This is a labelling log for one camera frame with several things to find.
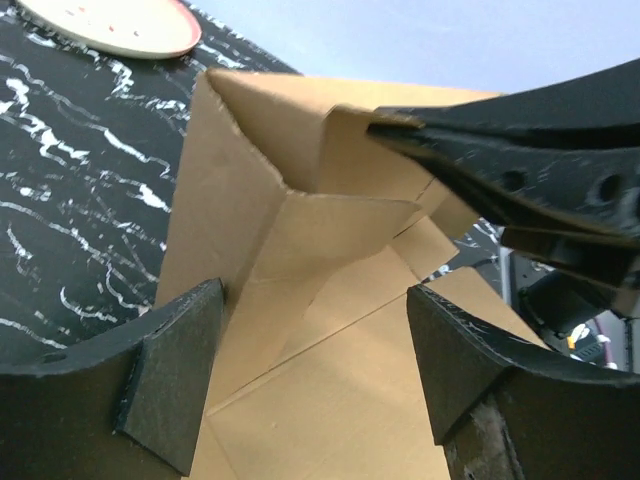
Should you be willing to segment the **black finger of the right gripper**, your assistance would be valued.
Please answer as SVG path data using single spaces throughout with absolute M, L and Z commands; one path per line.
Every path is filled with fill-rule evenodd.
M 611 232 L 507 226 L 501 243 L 574 277 L 609 289 L 639 291 L 639 226 Z
M 371 123 L 404 155 L 502 226 L 639 232 L 639 63 L 452 107 L 385 107 Z

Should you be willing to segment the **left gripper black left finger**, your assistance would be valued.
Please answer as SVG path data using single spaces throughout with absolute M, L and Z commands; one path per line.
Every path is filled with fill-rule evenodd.
M 2 477 L 187 477 L 223 328 L 211 279 L 63 351 L 3 364 Z

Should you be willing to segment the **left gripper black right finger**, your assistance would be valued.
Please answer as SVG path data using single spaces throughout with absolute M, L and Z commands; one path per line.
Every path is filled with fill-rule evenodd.
M 553 353 L 424 285 L 406 308 L 451 478 L 638 478 L 638 375 Z

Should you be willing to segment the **brown cardboard box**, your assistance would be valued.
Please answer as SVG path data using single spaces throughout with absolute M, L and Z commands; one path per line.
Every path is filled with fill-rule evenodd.
M 444 479 L 406 315 L 431 280 L 470 313 L 534 333 L 472 267 L 476 214 L 366 135 L 380 106 L 482 91 L 210 69 L 196 81 L 156 293 L 218 277 L 229 321 L 195 479 Z

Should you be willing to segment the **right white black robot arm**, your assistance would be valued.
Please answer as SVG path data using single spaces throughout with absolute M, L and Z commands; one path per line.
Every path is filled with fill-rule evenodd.
M 382 107 L 368 136 L 549 268 L 514 285 L 543 339 L 604 311 L 639 313 L 639 64 L 452 107 Z

